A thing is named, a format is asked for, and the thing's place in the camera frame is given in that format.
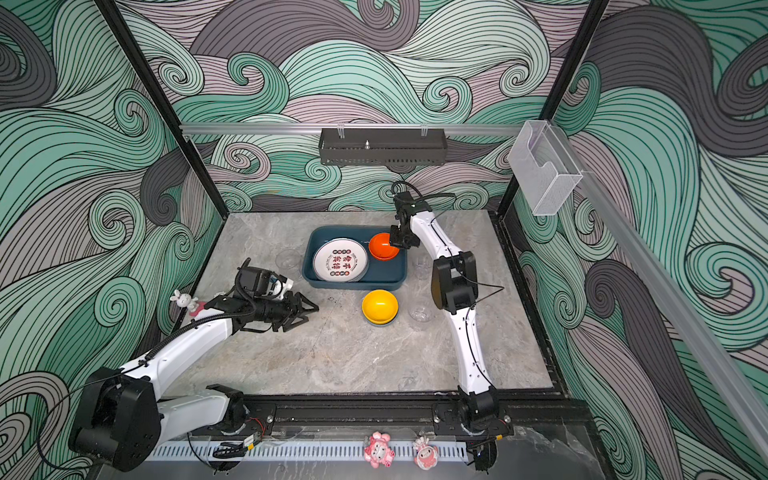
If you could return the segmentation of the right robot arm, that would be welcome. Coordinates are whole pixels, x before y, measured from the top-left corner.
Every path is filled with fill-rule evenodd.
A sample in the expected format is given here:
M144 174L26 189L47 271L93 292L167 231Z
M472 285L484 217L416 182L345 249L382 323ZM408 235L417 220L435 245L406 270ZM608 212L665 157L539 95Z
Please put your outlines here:
M463 428L481 433L499 417L497 389L482 353L478 333L479 288L474 254L456 245L437 220L430 195L392 188L397 223L390 244L400 250L423 247L432 259L431 295L446 313L458 358L458 417Z

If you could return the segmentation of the orange top bowl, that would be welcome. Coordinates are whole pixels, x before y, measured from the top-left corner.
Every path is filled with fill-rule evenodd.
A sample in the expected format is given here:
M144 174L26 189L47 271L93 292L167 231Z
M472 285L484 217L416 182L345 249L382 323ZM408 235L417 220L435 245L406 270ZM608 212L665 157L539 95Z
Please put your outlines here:
M377 233L370 239L368 251L379 261L393 260L400 253L400 249L390 243L390 234L386 232Z

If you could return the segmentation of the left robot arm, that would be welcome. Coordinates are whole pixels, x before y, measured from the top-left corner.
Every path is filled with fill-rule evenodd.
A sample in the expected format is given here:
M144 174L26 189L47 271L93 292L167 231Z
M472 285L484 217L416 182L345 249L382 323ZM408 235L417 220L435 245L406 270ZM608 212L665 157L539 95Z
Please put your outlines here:
M244 394L215 384L174 399L166 390L195 362L239 332L288 332L318 305L294 291L292 280L242 264L233 286L201 303L192 320L124 365L89 376L75 412L69 449L127 472L167 440L212 427L237 435L249 415Z

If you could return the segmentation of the yellow bowl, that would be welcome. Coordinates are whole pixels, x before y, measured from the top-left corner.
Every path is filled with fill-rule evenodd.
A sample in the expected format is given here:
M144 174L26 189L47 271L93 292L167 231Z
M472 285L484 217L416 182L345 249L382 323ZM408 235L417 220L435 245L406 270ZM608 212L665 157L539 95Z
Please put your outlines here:
M399 312L399 303L394 294L387 290L369 292L361 305L367 321L378 323L393 321Z

